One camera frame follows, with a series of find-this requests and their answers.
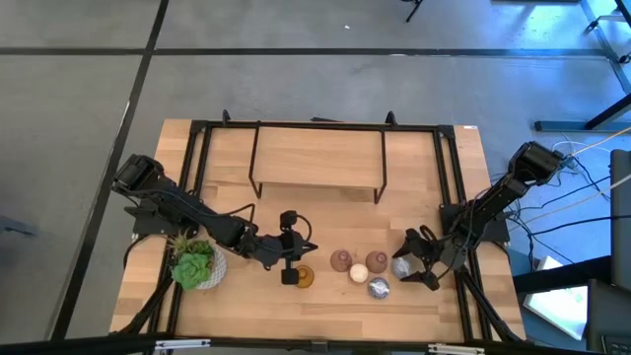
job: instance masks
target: gray concrete floor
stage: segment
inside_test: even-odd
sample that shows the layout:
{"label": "gray concrete floor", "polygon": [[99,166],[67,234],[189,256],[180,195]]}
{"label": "gray concrete floor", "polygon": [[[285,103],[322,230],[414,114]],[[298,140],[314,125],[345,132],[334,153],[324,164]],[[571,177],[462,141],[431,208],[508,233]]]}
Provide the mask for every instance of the gray concrete floor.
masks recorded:
{"label": "gray concrete floor", "polygon": [[[613,4],[590,1],[597,14]],[[158,3],[2,1],[0,46],[144,46]],[[594,34],[583,34],[588,21],[578,4],[425,0],[405,25],[410,9],[393,0],[172,1],[158,46],[598,48]],[[628,27],[603,30],[616,51],[624,50]],[[0,343],[44,338],[138,63],[138,57],[0,56],[0,214],[40,230],[0,238]],[[226,108],[243,119],[378,122],[393,110],[401,123],[479,126],[489,172],[496,174],[525,141],[565,140],[533,132],[536,120],[586,120],[622,96],[609,64],[596,58],[154,57],[123,157],[153,154],[165,118],[218,119]],[[585,143],[603,137],[569,136]],[[629,149],[630,142],[616,138],[603,147]],[[568,145],[560,149],[570,152]],[[595,179],[608,175],[605,155],[581,156]],[[585,184],[568,174],[562,182],[532,190],[523,206]],[[544,211],[594,191],[582,192]],[[109,199],[70,336],[107,332],[133,222],[125,204],[120,196]],[[594,211],[606,215],[608,203],[599,197],[530,227]],[[609,251],[606,222],[542,239],[575,261]],[[512,233],[512,248],[527,251],[523,232]],[[547,254],[553,253],[535,247],[536,256]]]}

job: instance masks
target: white pot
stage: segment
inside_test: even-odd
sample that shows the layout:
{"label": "white pot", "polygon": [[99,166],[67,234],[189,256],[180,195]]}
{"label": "white pot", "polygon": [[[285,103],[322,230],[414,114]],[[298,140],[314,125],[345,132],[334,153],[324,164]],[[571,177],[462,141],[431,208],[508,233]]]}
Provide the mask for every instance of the white pot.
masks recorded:
{"label": "white pot", "polygon": [[226,258],[215,246],[210,246],[214,250],[215,259],[213,261],[213,266],[210,269],[210,277],[207,281],[204,281],[197,285],[197,290],[207,290],[209,288],[213,288],[221,282],[221,280],[226,276],[226,270],[228,269],[228,263],[226,262]]}

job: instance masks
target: white ball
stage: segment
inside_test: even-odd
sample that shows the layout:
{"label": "white ball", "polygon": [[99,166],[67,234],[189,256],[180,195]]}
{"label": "white ball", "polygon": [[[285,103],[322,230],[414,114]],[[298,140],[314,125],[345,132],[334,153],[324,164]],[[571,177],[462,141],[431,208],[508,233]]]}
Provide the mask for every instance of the white ball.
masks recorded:
{"label": "white ball", "polygon": [[351,280],[357,283],[364,283],[368,280],[368,267],[364,264],[354,264],[349,271]]}

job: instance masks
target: potted plant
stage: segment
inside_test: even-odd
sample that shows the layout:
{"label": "potted plant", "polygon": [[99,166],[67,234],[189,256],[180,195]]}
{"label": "potted plant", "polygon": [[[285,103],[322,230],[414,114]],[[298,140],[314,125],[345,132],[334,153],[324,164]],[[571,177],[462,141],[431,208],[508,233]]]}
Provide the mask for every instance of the potted plant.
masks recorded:
{"label": "potted plant", "polygon": [[185,236],[169,238],[174,250],[172,278],[184,290],[215,287],[226,275],[226,259],[208,241],[189,240]]}

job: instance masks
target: wooden tabletop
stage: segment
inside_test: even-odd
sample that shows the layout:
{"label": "wooden tabletop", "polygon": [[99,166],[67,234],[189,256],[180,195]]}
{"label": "wooden tabletop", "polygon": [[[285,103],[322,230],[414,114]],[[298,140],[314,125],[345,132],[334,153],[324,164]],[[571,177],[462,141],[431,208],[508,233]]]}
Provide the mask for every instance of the wooden tabletop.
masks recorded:
{"label": "wooden tabletop", "polygon": [[[189,125],[190,120],[166,120],[156,151],[156,159],[164,165],[167,176],[174,180],[179,177]],[[471,197],[489,186],[480,136],[473,126],[457,126],[455,130],[466,195]],[[326,142],[321,150],[325,151],[330,162],[301,165],[300,155],[305,149],[317,151],[318,146],[313,145],[316,137],[296,141],[287,137],[288,133],[292,133],[287,131],[301,137],[317,134],[322,142]],[[360,176],[367,177],[357,177],[357,180],[379,178],[381,183],[379,134],[305,131],[261,128],[258,149],[259,152],[268,152],[263,154],[263,160],[274,159],[270,154],[277,149],[289,149],[285,154],[292,157],[288,159],[302,167],[296,171],[297,176],[328,174],[331,178],[335,173],[330,167],[337,159],[341,162],[353,156],[355,153],[349,147],[358,146],[370,152],[364,158],[358,158],[368,162],[364,166],[377,161],[374,155],[379,154],[377,162],[380,168],[358,170]],[[366,284],[353,284],[346,273],[335,272],[329,265],[331,253],[340,248],[350,250],[357,262],[364,262],[372,250],[383,250],[392,255],[402,245],[404,231],[418,228],[421,224],[440,234],[438,206],[441,191],[431,134],[386,133],[387,188],[379,204],[374,203],[371,189],[331,186],[328,185],[330,181],[312,183],[326,186],[299,183],[265,185],[261,199],[257,200],[247,179],[253,135],[253,129],[213,129],[201,197],[218,212],[256,202],[254,223],[259,226],[261,235],[279,234],[278,217],[285,210],[294,209],[307,217],[314,226],[312,242],[319,245],[319,249],[306,254],[296,264],[313,269],[315,282],[307,289],[282,285],[280,270],[284,266],[280,263],[271,271],[265,271],[257,261],[224,252],[228,260],[226,278],[216,288],[184,292],[176,334],[279,339],[463,340],[452,274],[441,280],[440,290],[432,292],[422,284],[399,282],[388,268],[379,276],[389,283],[390,294],[384,300],[375,300],[368,295]],[[194,167],[199,157],[201,135],[198,140],[193,156]],[[309,144],[296,145],[301,141]],[[447,142],[444,142],[444,151],[449,162]],[[256,174],[260,174],[263,160],[256,161]],[[456,189],[449,166],[450,192],[456,202]],[[340,169],[346,169],[344,174],[352,176],[352,170]],[[194,175],[193,168],[189,185],[192,185]],[[323,181],[323,177],[311,177],[310,182],[319,178]],[[337,178],[352,180],[348,176]],[[301,223],[296,229],[306,232]],[[207,238],[205,231],[201,238]],[[111,330],[127,325],[155,289],[164,247],[164,239],[150,237],[129,255]],[[478,258],[486,296],[511,330],[525,337],[506,255],[497,246],[482,244],[478,249]],[[435,272],[444,269],[442,264],[437,265]],[[468,300],[473,332],[479,337],[475,303],[470,295]],[[163,304],[161,330],[166,327],[170,302],[171,291]]]}

